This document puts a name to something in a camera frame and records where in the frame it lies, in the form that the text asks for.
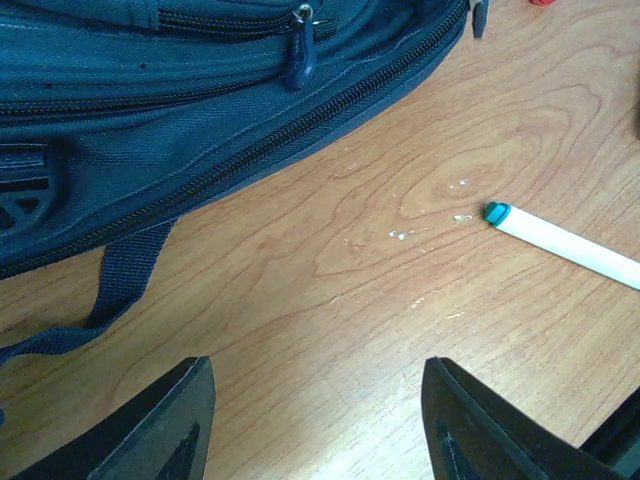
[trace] backpack strap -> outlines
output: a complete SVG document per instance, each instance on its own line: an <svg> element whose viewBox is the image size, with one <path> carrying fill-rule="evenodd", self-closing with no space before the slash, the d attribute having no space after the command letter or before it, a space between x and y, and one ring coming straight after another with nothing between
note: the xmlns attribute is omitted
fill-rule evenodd
<svg viewBox="0 0 640 480"><path fill-rule="evenodd" d="M144 294L175 220L110 244L102 261L98 297L83 327L55 327L0 348L0 365L27 353L61 355L102 335Z"/></svg>

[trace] white pen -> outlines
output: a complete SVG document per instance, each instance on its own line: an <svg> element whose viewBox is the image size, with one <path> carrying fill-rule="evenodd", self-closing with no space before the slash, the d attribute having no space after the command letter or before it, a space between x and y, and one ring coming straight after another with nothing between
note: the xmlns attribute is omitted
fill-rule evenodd
<svg viewBox="0 0 640 480"><path fill-rule="evenodd" d="M640 263L507 203L491 202L484 218L493 227L620 283L640 289Z"/></svg>

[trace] white residue spot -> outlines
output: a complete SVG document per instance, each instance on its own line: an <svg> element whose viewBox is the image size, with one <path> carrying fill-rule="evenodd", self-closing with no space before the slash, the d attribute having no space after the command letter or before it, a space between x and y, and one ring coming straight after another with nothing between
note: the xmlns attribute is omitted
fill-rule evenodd
<svg viewBox="0 0 640 480"><path fill-rule="evenodd" d="M456 223L462 223L467 220L471 220L472 218L473 218L473 215L454 215L453 216L453 219L456 221Z"/></svg>
<svg viewBox="0 0 640 480"><path fill-rule="evenodd" d="M422 230L429 230L429 229L428 228L421 228L420 230L409 230L409 233L407 233L407 232L396 232L395 230L393 230L392 232L389 232L389 236L390 237L398 237L398 240L406 240L407 237L409 235L411 235L412 233L421 232Z"/></svg>
<svg viewBox="0 0 640 480"><path fill-rule="evenodd" d="M416 308L418 305L420 305L422 302L424 302L424 297L420 297L418 300L416 300L415 302L413 302L411 304L411 308Z"/></svg>
<svg viewBox="0 0 640 480"><path fill-rule="evenodd" d="M466 312L461 312L458 310L456 313L452 313L451 315L447 315L447 320L451 320L452 318L458 318L464 315Z"/></svg>

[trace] wooden table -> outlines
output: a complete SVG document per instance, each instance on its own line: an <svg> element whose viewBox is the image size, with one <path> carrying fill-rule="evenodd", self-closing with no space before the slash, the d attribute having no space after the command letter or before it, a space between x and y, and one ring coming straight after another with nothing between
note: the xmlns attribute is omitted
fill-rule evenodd
<svg viewBox="0 0 640 480"><path fill-rule="evenodd" d="M211 479L431 478L419 390L448 356L580 444L640 383L638 292L492 230L511 202L640 247L640 3L496 0L414 93L181 220L104 339L9 362L2 476L210 355ZM76 324L101 252L0 284L0 343Z"/></svg>

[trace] scratch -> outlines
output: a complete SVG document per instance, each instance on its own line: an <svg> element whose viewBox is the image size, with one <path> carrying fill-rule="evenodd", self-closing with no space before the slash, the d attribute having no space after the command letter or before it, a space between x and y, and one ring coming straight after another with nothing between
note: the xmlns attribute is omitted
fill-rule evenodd
<svg viewBox="0 0 640 480"><path fill-rule="evenodd" d="M402 369L402 378L404 378L404 383L406 383L411 390L413 390L414 392L418 391L415 385L410 384L409 380L407 380L407 373L404 371L404 368Z"/></svg>
<svg viewBox="0 0 640 480"><path fill-rule="evenodd" d="M340 389L339 389L339 388L336 388L334 385L332 385L332 384L331 384L331 382L330 382L330 381L327 379L327 377L325 377L324 375L323 375L322 380L324 380L324 382L327 384L327 386L329 387L329 389L330 389L332 392L335 392L335 393L338 395L338 397L340 397L340 401L341 401L342 403L344 403L344 404L346 404L346 403L347 403L347 399L346 399L346 398L344 398L344 396L342 395L342 393L340 393Z"/></svg>

